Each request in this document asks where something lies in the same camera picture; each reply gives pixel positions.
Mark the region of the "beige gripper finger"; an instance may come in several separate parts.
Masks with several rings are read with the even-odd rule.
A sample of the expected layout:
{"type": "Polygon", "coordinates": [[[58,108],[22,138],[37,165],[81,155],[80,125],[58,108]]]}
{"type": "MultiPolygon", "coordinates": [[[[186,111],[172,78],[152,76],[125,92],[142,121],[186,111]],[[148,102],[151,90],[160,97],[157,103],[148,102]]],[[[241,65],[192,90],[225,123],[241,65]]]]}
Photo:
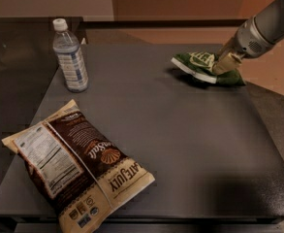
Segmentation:
{"type": "Polygon", "coordinates": [[[241,56],[235,52],[223,52],[216,55],[215,63],[212,67],[212,72],[215,75],[222,75],[224,73],[235,70],[242,63],[241,56]]]}
{"type": "Polygon", "coordinates": [[[220,51],[217,52],[217,55],[221,56],[221,55],[224,55],[227,52],[230,52],[234,47],[234,42],[235,42],[235,39],[231,38],[226,44],[223,45],[223,47],[220,49],[220,51]]]}

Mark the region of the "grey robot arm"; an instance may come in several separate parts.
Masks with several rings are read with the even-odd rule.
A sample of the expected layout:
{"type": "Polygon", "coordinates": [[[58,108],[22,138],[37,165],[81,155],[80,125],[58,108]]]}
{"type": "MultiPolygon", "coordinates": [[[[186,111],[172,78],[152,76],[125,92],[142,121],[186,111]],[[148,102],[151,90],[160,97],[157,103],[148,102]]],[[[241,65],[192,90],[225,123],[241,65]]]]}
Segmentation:
{"type": "Polygon", "coordinates": [[[238,68],[243,58],[258,58],[284,39],[284,0],[274,0],[244,22],[217,53],[212,72],[222,75],[238,68]]]}

